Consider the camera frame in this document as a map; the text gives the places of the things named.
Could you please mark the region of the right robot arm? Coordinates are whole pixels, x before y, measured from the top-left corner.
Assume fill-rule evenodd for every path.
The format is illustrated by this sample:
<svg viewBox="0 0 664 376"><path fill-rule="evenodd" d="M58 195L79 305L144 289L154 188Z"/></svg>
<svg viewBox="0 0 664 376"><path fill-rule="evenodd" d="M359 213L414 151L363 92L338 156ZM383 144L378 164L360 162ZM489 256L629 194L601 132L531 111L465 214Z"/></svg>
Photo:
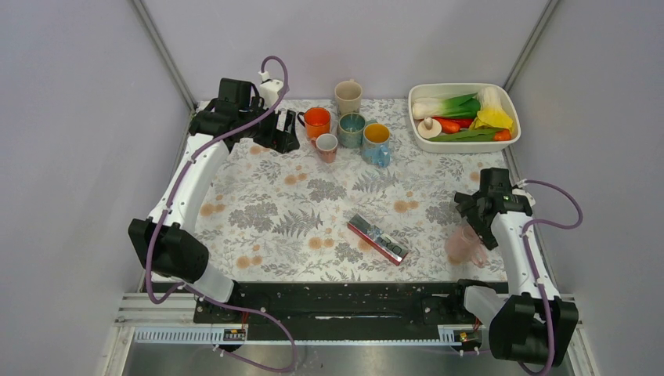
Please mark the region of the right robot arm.
<svg viewBox="0 0 664 376"><path fill-rule="evenodd" d="M514 361L530 375L546 375L562 363L579 311L561 297L544 265L533 229L538 220L524 190L530 183L512 183L505 168L484 168L475 193L455 194L461 218L487 249L500 250L508 296L501 298L487 283L462 279L449 312L461 323L476 317L487 326L494 358ZM534 365L541 370L534 371Z"/></svg>

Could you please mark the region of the green glazed mug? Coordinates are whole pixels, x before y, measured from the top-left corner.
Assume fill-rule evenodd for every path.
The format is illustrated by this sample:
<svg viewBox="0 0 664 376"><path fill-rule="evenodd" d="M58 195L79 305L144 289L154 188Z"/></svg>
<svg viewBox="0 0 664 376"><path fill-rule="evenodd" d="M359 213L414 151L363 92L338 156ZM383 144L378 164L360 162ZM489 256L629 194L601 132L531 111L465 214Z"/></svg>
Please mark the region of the green glazed mug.
<svg viewBox="0 0 664 376"><path fill-rule="evenodd" d="M359 113L348 113L341 116L337 126L337 139L345 148L363 147L364 128L367 125L378 124L375 119L367 120Z"/></svg>

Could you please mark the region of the cream patterned mug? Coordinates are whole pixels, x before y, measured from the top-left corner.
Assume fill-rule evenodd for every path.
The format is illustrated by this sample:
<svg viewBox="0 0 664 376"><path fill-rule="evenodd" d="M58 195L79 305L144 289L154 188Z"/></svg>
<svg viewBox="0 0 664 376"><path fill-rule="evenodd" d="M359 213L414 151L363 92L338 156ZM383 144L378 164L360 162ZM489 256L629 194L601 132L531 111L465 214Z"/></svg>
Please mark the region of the cream patterned mug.
<svg viewBox="0 0 664 376"><path fill-rule="evenodd" d="M334 88L334 95L340 115L359 113L363 88L357 81L350 79L339 82Z"/></svg>

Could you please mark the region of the salmon pink mug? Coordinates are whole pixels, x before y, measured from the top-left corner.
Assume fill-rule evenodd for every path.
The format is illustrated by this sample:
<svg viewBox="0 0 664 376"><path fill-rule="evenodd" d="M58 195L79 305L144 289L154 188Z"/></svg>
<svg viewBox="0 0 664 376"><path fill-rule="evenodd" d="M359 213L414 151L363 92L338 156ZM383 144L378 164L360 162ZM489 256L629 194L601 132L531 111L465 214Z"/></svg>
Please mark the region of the salmon pink mug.
<svg viewBox="0 0 664 376"><path fill-rule="evenodd" d="M331 164L335 161L339 146L338 139L335 135L325 133L318 136L314 141L314 146L318 156L323 162Z"/></svg>

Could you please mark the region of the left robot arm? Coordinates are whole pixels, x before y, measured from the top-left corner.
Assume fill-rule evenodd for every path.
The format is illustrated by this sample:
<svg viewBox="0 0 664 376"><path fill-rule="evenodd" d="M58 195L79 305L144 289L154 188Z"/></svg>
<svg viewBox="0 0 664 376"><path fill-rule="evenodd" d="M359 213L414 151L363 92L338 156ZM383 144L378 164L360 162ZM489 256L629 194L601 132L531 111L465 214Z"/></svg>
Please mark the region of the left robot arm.
<svg viewBox="0 0 664 376"><path fill-rule="evenodd" d="M232 322L243 311L233 294L235 281L212 265L210 252L193 232L211 181L233 146L243 138L280 153L299 147L294 112L277 110L287 83L261 74L262 82L223 78L218 96L199 109L189 123L179 166L157 206L146 219L133 219L128 235L145 268L145 288L156 304L154 276L170 278L213 302L213 312Z"/></svg>

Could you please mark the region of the blue ceramic cup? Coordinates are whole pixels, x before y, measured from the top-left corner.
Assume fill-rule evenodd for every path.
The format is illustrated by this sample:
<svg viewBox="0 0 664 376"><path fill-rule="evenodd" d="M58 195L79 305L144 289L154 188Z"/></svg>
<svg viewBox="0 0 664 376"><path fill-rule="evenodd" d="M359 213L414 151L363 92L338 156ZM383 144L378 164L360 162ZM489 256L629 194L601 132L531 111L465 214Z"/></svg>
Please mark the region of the blue ceramic cup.
<svg viewBox="0 0 664 376"><path fill-rule="evenodd" d="M387 168L391 161L389 129L379 123L368 124L363 130L361 157L370 164L380 168Z"/></svg>

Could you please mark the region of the orange mug black handle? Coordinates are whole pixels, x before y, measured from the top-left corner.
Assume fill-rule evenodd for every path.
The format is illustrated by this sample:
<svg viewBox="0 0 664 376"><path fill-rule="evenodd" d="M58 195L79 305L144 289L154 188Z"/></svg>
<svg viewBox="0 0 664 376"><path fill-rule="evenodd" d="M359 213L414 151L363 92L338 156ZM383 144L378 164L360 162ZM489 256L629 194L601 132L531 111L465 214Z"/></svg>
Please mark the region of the orange mug black handle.
<svg viewBox="0 0 664 376"><path fill-rule="evenodd" d="M330 132L331 115L325 108L312 107L298 112L297 119L305 127L309 141L315 142L319 136Z"/></svg>

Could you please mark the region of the translucent pink pitcher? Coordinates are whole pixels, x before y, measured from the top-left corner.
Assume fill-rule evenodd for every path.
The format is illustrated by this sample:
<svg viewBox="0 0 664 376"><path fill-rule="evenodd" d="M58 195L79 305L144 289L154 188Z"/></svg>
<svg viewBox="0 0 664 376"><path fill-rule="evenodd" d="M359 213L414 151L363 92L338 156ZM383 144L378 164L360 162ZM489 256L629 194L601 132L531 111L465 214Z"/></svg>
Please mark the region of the translucent pink pitcher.
<svg viewBox="0 0 664 376"><path fill-rule="evenodd" d="M488 256L483 248L481 239L468 224L459 226L445 243L447 259L455 265L470 262L478 268L483 268L488 262Z"/></svg>

